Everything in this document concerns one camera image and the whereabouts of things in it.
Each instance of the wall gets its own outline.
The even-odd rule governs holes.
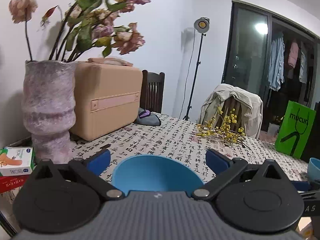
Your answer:
[[[46,30],[40,29],[41,17],[59,4],[63,11],[74,0],[37,0],[38,9],[28,22],[33,57],[47,59],[59,28],[60,14],[55,12]],[[151,0],[136,6],[132,13],[122,14],[117,25],[138,22],[138,30],[146,44],[136,52],[123,56],[138,68],[152,72],[165,72],[163,113],[171,115],[175,100],[182,59],[183,30],[191,18],[188,8],[192,0]],[[0,0],[0,147],[28,135],[22,124],[21,96],[24,78],[24,61],[29,59],[24,37],[24,24],[14,25],[8,11],[9,0]],[[100,57],[101,49],[85,52],[79,60]]]
[[[281,14],[300,25],[311,30],[320,36],[320,21],[307,11],[287,0],[242,0],[252,3],[268,10]],[[195,121],[199,114],[202,103],[221,82],[221,77],[225,64],[225,57],[228,44],[231,0],[194,0],[193,21],[199,17],[210,18],[210,30],[204,37],[201,65],[199,66],[194,96],[192,100],[192,110],[190,111],[190,121]],[[192,31],[192,25],[189,26],[189,32]],[[187,110],[189,95],[191,91],[193,75],[196,65],[196,58],[200,43],[200,34],[196,33],[195,51],[190,67],[190,74],[187,83],[186,100],[181,117]],[[188,64],[192,49],[192,40],[185,45],[183,65],[181,67],[179,84],[177,89],[176,101],[173,110],[173,116],[179,116],[183,102],[184,82],[187,76]]]

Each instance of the blue bowl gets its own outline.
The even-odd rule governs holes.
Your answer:
[[[309,181],[320,179],[320,160],[317,158],[310,158],[307,173]]]
[[[185,165],[162,156],[137,155],[121,161],[112,174],[112,185],[126,195],[138,191],[185,191],[188,196],[203,186]]]

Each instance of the beige suitcase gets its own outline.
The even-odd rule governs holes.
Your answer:
[[[142,71],[121,65],[80,62],[75,72],[76,124],[70,131],[91,141],[137,118]]]

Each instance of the beige jacket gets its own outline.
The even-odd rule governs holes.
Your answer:
[[[244,127],[246,135],[258,139],[262,124],[263,102],[258,95],[239,87],[228,84],[218,85],[202,105],[197,122],[204,124],[205,121],[209,121],[217,114],[218,106],[222,107],[224,101],[231,96],[241,104],[241,126]]]

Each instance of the table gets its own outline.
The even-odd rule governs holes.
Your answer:
[[[177,160],[191,168],[203,182],[215,178],[205,163],[207,149],[213,148],[229,158],[241,157],[248,163],[262,164],[265,159],[274,159],[290,180],[307,180],[308,164],[275,150],[273,144],[246,137],[246,148],[241,145],[225,147],[216,138],[202,138],[192,133],[196,124],[165,114],[158,114],[161,126],[129,124],[119,130],[88,142],[76,139],[74,157],[84,159],[100,151],[100,147],[111,144],[110,166],[100,175],[111,182],[113,169],[125,158],[140,155],[161,155]],[[6,198],[12,202],[19,189],[8,192]]]

